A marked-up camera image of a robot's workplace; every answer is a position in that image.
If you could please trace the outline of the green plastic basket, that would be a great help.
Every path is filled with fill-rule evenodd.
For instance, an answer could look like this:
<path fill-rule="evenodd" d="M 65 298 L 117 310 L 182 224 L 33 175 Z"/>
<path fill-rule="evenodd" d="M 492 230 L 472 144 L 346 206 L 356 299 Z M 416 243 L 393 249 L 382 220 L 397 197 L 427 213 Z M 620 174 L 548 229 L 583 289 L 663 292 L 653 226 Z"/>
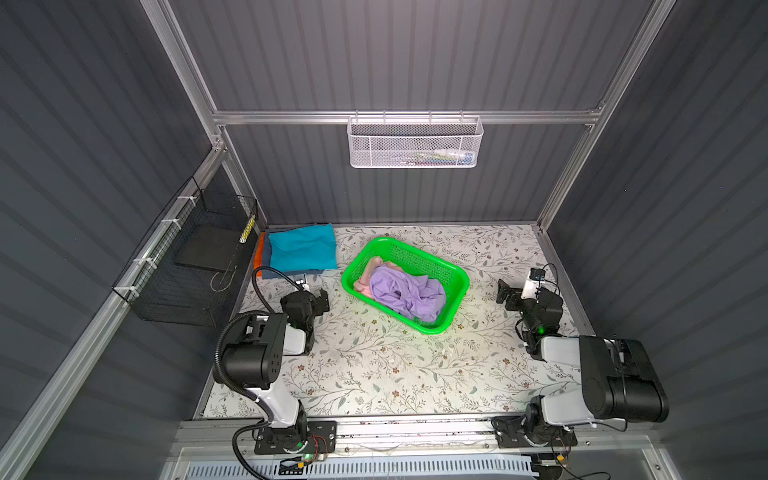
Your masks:
<path fill-rule="evenodd" d="M 403 272 L 415 276 L 428 276 L 438 280 L 443 285 L 447 295 L 447 303 L 434 323 L 407 319 L 379 304 L 373 298 L 368 298 L 354 290 L 354 282 L 360 278 L 369 260 L 375 256 L 381 257 L 384 261 L 395 263 Z M 437 335 L 451 326 L 453 318 L 469 290 L 470 278 L 457 265 L 395 238 L 384 236 L 371 240 L 351 262 L 343 273 L 342 286 L 350 295 L 392 316 L 411 328 L 423 334 Z"/>

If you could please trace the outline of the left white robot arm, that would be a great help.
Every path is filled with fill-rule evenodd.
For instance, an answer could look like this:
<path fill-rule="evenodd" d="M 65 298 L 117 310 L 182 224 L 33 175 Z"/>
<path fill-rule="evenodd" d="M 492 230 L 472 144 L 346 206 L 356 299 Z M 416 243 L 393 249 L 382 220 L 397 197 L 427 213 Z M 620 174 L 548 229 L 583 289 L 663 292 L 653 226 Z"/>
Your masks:
<path fill-rule="evenodd" d="M 324 457 L 335 451 L 337 423 L 311 421 L 302 401 L 281 377 L 285 357 L 307 355 L 314 346 L 315 319 L 330 311 L 328 293 L 292 292 L 275 313 L 250 310 L 225 326 L 214 351 L 216 383 L 256 404 L 263 418 L 235 441 L 250 436 L 254 453 Z"/>

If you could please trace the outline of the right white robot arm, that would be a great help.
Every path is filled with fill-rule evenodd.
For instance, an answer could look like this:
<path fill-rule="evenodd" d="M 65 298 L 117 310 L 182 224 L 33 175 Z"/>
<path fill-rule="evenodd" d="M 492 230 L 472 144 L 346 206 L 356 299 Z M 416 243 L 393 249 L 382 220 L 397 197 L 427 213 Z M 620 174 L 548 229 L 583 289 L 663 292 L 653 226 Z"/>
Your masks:
<path fill-rule="evenodd" d="M 501 448 L 565 448 L 577 444 L 576 427 L 624 432 L 631 423 L 661 423 L 670 405 L 641 342 L 560 333 L 564 299 L 547 269 L 533 268 L 521 287 L 497 282 L 496 302 L 520 315 L 515 333 L 532 359 L 577 368 L 579 387 L 533 397 L 523 414 L 494 417 Z"/>

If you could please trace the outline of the purple t-shirt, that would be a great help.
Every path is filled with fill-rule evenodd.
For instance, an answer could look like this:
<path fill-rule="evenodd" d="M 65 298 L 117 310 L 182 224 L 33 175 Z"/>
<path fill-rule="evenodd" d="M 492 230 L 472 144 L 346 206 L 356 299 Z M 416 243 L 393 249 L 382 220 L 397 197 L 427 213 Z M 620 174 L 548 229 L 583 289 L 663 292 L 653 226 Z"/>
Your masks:
<path fill-rule="evenodd" d="M 434 323 L 447 303 L 446 292 L 438 280 L 386 265 L 374 269 L 369 288 L 379 304 L 407 319 L 425 323 Z"/>

